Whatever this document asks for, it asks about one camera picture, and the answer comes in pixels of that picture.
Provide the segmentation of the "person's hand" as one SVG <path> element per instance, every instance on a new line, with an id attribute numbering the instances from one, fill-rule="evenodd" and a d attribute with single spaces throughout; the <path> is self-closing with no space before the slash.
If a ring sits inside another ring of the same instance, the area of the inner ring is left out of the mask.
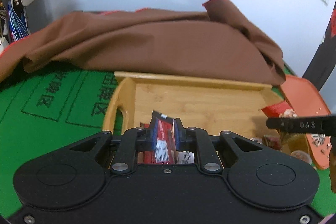
<path id="1" fill-rule="evenodd" d="M 331 190 L 333 193 L 336 193 L 336 155 L 334 147 L 332 147 L 329 154 L 329 171 L 330 171 Z"/>

